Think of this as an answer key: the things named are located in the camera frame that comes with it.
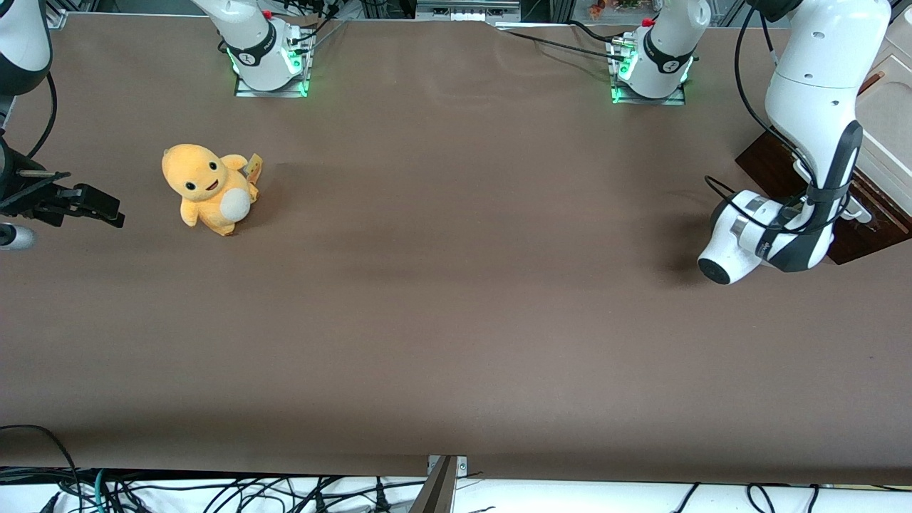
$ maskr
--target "white belly patch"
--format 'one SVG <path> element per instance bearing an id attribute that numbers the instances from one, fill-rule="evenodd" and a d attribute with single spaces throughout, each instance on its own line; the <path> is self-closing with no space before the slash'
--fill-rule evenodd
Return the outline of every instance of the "white belly patch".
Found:
<path id="1" fill-rule="evenodd" d="M 222 196 L 219 210 L 225 219 L 233 222 L 240 221 L 250 212 L 250 194 L 244 189 L 229 189 Z"/>

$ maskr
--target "white floor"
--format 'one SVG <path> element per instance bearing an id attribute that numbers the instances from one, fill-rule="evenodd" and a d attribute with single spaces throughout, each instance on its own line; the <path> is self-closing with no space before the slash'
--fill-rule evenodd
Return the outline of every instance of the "white floor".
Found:
<path id="1" fill-rule="evenodd" d="M 412 481 L 415 477 L 385 477 L 385 484 Z M 316 484 L 315 478 L 292 479 L 298 495 L 306 493 Z M 159 481 L 164 487 L 191 487 L 206 484 L 228 484 L 230 480 Z M 346 477 L 330 486 L 325 493 L 348 493 L 372 489 L 373 477 Z M 491 513 L 669 513 L 679 505 L 690 485 L 661 483 L 597 483 L 520 481 L 493 479 L 461 479 L 453 513 L 477 513 L 490 508 Z M 287 491 L 285 482 L 278 486 Z M 400 487 L 386 490 L 391 504 L 409 501 L 418 495 L 420 487 Z M 766 487 L 778 513 L 804 513 L 807 510 L 812 490 L 805 487 Z M 218 488 L 193 491 L 139 490 L 137 495 L 152 513 L 200 513 L 218 493 Z M 0 486 L 0 512 L 35 513 L 57 492 L 53 485 Z M 85 488 L 87 495 L 93 490 Z M 281 498 L 286 508 L 292 506 L 291 498 L 279 492 L 267 491 L 270 497 Z M 765 503 L 759 493 L 756 499 L 765 510 Z M 237 508 L 237 497 L 222 509 L 222 513 Z M 357 497 L 331 508 L 331 512 L 367 511 L 371 502 Z M 78 507 L 75 497 L 61 494 L 55 508 L 56 513 L 67 513 Z M 87 512 L 95 512 L 87 505 Z M 244 508 L 244 513 L 282 513 L 283 505 L 272 499 L 255 499 Z M 305 513 L 314 513 L 313 502 Z M 745 487 L 736 485 L 700 485 L 690 499 L 684 513 L 752 513 L 745 495 Z M 912 511 L 912 493 L 851 490 L 842 488 L 821 488 L 814 506 L 814 513 L 907 513 Z"/>

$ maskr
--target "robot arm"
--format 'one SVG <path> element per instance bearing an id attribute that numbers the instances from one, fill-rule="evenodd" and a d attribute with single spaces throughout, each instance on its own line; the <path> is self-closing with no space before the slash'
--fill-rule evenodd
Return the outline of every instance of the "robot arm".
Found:
<path id="1" fill-rule="evenodd" d="M 667 0 L 653 26 L 634 31 L 636 55 L 618 77 L 643 98 L 666 98 L 693 63 L 693 52 L 711 15 L 706 0 Z"/>
<path id="2" fill-rule="evenodd" d="M 252 89 L 282 88 L 301 73 L 301 65 L 289 56 L 303 51 L 298 26 L 266 19 L 255 4 L 241 0 L 192 0 L 218 28 L 238 76 Z"/>
<path id="3" fill-rule="evenodd" d="M 0 95 L 17 96 L 34 89 L 48 77 L 50 66 L 44 0 L 0 0 Z M 33 161 L 36 149 L 28 155 L 17 152 L 0 131 L 0 215 L 22 215 L 53 226 L 62 225 L 65 216 L 123 226 L 117 198 L 84 183 L 72 189 L 58 184 L 69 173 L 50 172 Z M 0 225 L 0 250 L 27 249 L 34 242 L 32 230 Z"/>
<path id="4" fill-rule="evenodd" d="M 750 191 L 716 208 L 712 239 L 698 263 L 723 285 L 761 263 L 795 272 L 826 255 L 863 137 L 855 97 L 890 19 L 886 0 L 750 3 L 751 13 L 758 9 L 772 21 L 790 13 L 792 35 L 767 89 L 766 111 L 772 126 L 793 141 L 795 170 L 809 185 L 800 210 Z"/>
<path id="5" fill-rule="evenodd" d="M 0 95 L 27 93 L 50 68 L 44 0 L 0 0 Z"/>

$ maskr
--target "plush toy tag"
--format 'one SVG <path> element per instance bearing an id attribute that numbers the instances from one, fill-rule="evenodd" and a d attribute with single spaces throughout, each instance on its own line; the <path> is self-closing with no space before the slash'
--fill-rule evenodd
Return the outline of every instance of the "plush toy tag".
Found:
<path id="1" fill-rule="evenodd" d="M 244 176 L 247 177 L 247 182 L 256 185 L 256 181 L 260 179 L 260 172 L 262 170 L 263 159 L 254 153 L 254 156 L 250 158 L 250 162 L 244 167 Z"/>

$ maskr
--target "stuffed animal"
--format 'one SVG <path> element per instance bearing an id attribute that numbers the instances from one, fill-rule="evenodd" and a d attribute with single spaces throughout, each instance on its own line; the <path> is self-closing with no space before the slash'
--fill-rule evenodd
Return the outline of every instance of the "stuffed animal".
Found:
<path id="1" fill-rule="evenodd" d="M 234 224 L 250 212 L 260 195 L 255 184 L 262 169 L 263 160 L 257 154 L 250 162 L 241 155 L 220 159 L 196 144 L 178 144 L 161 158 L 165 180 L 183 198 L 183 222 L 196 226 L 201 219 L 220 236 L 233 234 Z"/>

